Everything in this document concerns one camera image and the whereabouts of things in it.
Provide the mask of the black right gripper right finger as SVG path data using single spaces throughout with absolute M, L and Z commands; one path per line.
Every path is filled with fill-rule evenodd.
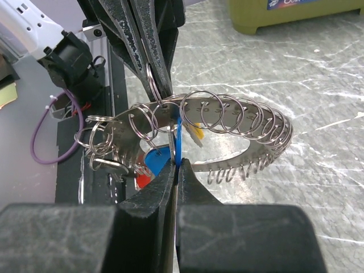
M 312 222 L 293 205 L 223 204 L 179 168 L 176 250 L 181 272 L 326 272 Z

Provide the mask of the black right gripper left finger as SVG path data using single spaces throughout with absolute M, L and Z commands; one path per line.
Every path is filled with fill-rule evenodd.
M 176 167 L 117 205 L 11 204 L 2 272 L 172 272 Z

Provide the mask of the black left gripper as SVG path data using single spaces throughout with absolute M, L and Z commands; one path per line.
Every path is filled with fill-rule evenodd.
M 183 1 L 78 1 L 86 19 L 99 23 L 114 54 L 141 81 L 150 101 L 150 65 L 162 97 L 172 95 L 171 66 L 179 27 L 185 23 Z

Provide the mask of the blue tagged key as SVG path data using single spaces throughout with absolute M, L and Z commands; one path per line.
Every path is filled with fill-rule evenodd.
M 182 160 L 182 119 L 180 116 L 178 116 L 177 118 L 176 126 L 174 126 L 173 122 L 169 123 L 169 125 L 167 126 L 167 135 L 171 161 L 176 165 L 176 169 L 179 170 Z

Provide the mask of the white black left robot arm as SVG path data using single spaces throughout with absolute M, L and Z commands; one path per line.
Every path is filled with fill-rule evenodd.
M 171 65 L 183 1 L 80 1 L 86 26 L 101 26 L 114 54 L 140 79 L 155 102 L 172 95 Z M 2 1 L 1 23 L 79 102 L 95 100 L 101 84 L 89 47 L 31 1 Z

